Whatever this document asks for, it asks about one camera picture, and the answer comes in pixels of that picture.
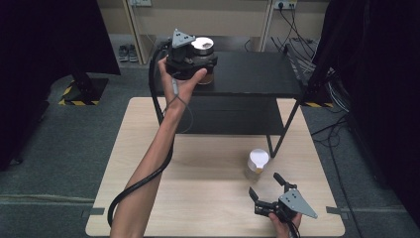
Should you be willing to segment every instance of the tabletop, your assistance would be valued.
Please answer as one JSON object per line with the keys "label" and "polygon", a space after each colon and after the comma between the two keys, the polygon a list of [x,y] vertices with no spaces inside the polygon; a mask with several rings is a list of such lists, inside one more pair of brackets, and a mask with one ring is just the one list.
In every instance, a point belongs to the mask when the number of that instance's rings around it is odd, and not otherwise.
{"label": "tabletop", "polygon": [[[280,111],[290,111],[294,100],[277,99]],[[131,99],[86,226],[90,236],[109,235],[109,204],[122,191],[158,129],[151,98]],[[254,214],[251,186],[260,200],[273,202],[283,187],[272,177],[280,173],[297,184],[317,219],[303,216],[302,236],[342,236],[340,215],[300,110],[281,150],[270,159],[257,182],[244,171],[251,150],[267,151],[265,136],[176,135],[172,161],[163,172],[146,236],[272,237],[267,217]]]}

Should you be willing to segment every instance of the forearm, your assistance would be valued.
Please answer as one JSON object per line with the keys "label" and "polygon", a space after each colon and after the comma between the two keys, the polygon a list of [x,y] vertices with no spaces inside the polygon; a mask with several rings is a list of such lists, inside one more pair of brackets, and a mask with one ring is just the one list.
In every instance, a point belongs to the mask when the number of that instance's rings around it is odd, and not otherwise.
{"label": "forearm", "polygon": [[[148,151],[127,183],[131,186],[155,172],[170,150],[182,110],[169,110],[157,130]],[[117,207],[111,237],[143,237],[158,193],[161,175],[146,183],[127,197]]]}

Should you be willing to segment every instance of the human arm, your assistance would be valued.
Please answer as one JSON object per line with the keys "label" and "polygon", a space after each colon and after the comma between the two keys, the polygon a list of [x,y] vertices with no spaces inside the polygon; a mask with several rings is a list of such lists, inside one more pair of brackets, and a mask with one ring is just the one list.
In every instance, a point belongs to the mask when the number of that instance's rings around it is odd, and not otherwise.
{"label": "human arm", "polygon": [[[165,59],[158,62],[161,82],[166,99],[164,119],[155,138],[129,179],[126,187],[156,171],[165,161],[170,150],[182,113],[191,98],[197,82],[206,74],[198,70],[189,80],[177,81],[178,97],[173,93],[172,77],[165,70]],[[161,175],[126,196],[118,205],[111,227],[111,237],[143,237],[152,212]]]}
{"label": "human arm", "polygon": [[[286,223],[281,223],[281,221],[278,219],[278,217],[274,213],[270,213],[268,217],[271,220],[272,225],[274,226],[276,238],[290,238],[289,227]],[[299,228],[301,220],[302,220],[302,214],[297,213],[296,216],[293,217],[291,221],[297,228]]]}

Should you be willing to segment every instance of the hand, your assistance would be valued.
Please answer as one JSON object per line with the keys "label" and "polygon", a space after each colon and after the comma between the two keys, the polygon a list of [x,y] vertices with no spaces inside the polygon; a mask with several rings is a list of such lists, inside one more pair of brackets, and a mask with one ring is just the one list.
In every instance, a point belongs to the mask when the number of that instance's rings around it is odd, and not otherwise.
{"label": "hand", "polygon": [[[173,100],[175,94],[173,92],[172,76],[166,72],[166,58],[161,59],[158,63],[158,68],[161,75],[161,84],[163,86],[164,97],[166,99],[166,112],[169,110],[180,113],[182,115],[185,105],[180,100]],[[189,80],[177,80],[178,96],[186,104],[191,99],[192,90],[195,85],[206,75],[207,69],[201,68]]]}
{"label": "hand", "polygon": [[[268,215],[269,219],[272,222],[272,225],[274,226],[276,237],[277,238],[289,238],[289,227],[286,223],[281,223],[281,221],[278,219],[278,217],[274,213],[270,213]],[[291,220],[293,224],[299,228],[300,221],[302,220],[302,214],[297,213],[296,216]]]}

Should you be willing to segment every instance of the wall socket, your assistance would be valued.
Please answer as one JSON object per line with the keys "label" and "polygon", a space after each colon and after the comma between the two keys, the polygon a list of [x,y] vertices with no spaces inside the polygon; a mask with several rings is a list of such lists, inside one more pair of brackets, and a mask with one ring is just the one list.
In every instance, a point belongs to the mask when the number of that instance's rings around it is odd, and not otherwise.
{"label": "wall socket", "polygon": [[135,7],[152,7],[152,0],[130,0],[130,5]]}
{"label": "wall socket", "polygon": [[274,9],[280,9],[278,7],[279,3],[283,3],[282,10],[290,10],[292,8],[296,9],[297,0],[281,0],[281,1],[275,1],[274,3]]}

